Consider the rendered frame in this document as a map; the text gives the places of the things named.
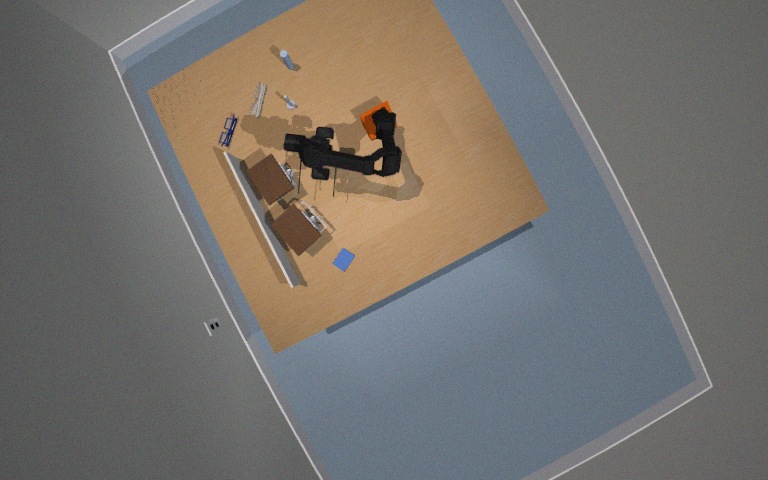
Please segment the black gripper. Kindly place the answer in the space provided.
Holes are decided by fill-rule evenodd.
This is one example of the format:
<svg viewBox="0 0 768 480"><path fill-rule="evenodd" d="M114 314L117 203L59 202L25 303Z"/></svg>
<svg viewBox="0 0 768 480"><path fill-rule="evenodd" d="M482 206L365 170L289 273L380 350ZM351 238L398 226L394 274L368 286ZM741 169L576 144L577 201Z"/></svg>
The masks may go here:
<svg viewBox="0 0 768 480"><path fill-rule="evenodd" d="M327 127L318 127L316 128L316 136L321 136L322 138L331 138L334 139L334 130L332 128ZM330 145L329 150L333 151L333 145ZM313 179L321 179L321 180L328 180L329 179L329 169L326 168L312 168L312 175L311 177Z"/></svg>

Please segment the dark grey cylinder with light top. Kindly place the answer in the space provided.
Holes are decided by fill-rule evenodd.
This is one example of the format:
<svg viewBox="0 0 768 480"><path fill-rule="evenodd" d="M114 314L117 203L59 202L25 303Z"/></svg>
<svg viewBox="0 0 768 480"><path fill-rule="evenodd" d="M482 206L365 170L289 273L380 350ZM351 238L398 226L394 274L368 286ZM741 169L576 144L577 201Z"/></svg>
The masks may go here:
<svg viewBox="0 0 768 480"><path fill-rule="evenodd" d="M288 53L285 50L280 51L280 57L282 57L283 61L285 62L286 66L288 66L288 69L293 69L294 64L292 63L292 60Z"/></svg>

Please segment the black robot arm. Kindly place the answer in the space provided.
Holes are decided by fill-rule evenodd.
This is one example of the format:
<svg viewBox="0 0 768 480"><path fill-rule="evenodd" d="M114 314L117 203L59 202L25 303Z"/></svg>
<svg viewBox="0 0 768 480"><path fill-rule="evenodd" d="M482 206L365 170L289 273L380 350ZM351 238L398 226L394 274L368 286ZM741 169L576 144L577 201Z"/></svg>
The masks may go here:
<svg viewBox="0 0 768 480"><path fill-rule="evenodd" d="M361 157L329 150L330 139L319 135L307 139L303 135L286 134L284 151L298 152L300 160L308 168L320 169L328 166L362 172L364 175L376 174L382 177L394 175L400 171L402 156L402 151L395 146L393 137L396 114L389 113L383 106L372 114L371 118L376 125L376 139L382 140L383 148L369 156ZM382 170L374 169L375 161L382 157Z"/></svg>

